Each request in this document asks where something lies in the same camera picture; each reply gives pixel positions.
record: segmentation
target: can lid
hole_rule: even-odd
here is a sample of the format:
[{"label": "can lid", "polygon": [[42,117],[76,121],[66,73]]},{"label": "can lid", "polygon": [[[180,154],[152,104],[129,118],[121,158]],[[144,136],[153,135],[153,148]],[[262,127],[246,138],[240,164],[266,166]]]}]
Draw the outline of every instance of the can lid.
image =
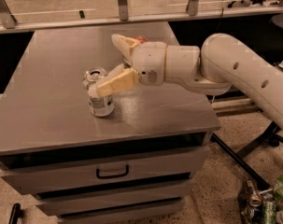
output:
[{"label": "can lid", "polygon": [[102,67],[90,68],[85,71],[83,78],[83,85],[85,89],[88,89],[91,83],[95,83],[96,80],[106,77],[106,70]]}]

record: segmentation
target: cabinet top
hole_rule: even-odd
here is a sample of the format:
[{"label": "cabinet top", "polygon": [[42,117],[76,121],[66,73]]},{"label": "cabinet top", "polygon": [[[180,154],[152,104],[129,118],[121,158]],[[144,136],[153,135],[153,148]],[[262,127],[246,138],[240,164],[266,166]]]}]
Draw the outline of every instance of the cabinet top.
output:
[{"label": "cabinet top", "polygon": [[183,88],[136,86],[113,95],[105,118],[90,112],[83,89],[91,67],[111,70],[122,56],[112,34],[177,44],[166,22],[36,31],[0,101],[0,154],[212,131],[206,97]]}]

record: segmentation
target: clutter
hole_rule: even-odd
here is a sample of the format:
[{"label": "clutter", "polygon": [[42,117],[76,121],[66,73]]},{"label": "clutter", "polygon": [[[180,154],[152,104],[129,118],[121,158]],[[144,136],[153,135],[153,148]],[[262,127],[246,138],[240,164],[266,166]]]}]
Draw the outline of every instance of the clutter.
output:
[{"label": "clutter", "polygon": [[256,182],[245,181],[237,201],[243,224],[283,224],[283,175],[273,189],[258,190]]}]

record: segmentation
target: drawer handle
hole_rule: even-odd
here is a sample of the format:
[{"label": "drawer handle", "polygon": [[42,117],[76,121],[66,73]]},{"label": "drawer handle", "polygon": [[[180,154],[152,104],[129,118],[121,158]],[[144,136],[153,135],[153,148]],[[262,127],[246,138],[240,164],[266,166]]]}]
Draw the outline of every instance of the drawer handle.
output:
[{"label": "drawer handle", "polygon": [[123,177],[129,174],[129,165],[125,165],[125,173],[120,174],[120,175],[100,175],[100,169],[97,168],[96,169],[96,177],[98,179],[111,179],[111,178],[119,178],[119,177]]}]

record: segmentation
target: gray surface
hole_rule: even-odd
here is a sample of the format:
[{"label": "gray surface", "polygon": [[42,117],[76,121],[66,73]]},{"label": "gray surface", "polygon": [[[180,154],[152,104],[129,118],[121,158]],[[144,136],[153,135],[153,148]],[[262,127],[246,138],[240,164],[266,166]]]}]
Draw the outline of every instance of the gray surface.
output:
[{"label": "gray surface", "polygon": [[206,97],[177,85],[115,94],[115,111],[94,117],[81,80],[90,67],[121,63],[110,36],[144,35],[176,44],[167,23],[35,32],[0,101],[0,154],[99,144],[219,127]]},{"label": "gray surface", "polygon": [[[69,162],[66,164],[67,167],[57,168],[57,165],[48,165],[47,170],[37,171],[36,168],[32,168],[29,171],[30,169],[25,169],[23,172],[10,172],[14,175],[5,175],[2,178],[20,194],[36,194],[59,189],[196,172],[204,164],[208,151],[208,146],[189,147],[83,161],[79,165]],[[123,177],[99,179],[96,175],[96,169],[99,169],[100,175],[103,176],[123,174],[125,165],[129,166],[129,173]]]},{"label": "gray surface", "polygon": [[66,213],[115,207],[115,205],[121,206],[183,197],[190,194],[191,182],[192,180],[188,179],[125,189],[97,191],[80,195],[81,197],[72,195],[71,197],[60,198],[61,200],[58,202],[44,202],[38,207],[48,216],[58,216]]},{"label": "gray surface", "polygon": [[69,218],[63,219],[61,224],[106,224],[113,221],[122,221],[127,219],[139,219],[141,217],[150,217],[163,215],[168,213],[175,213],[182,209],[182,201],[169,201],[153,203],[151,205],[137,205],[133,207],[122,208],[121,210],[108,210],[101,214],[91,214],[85,218]]}]

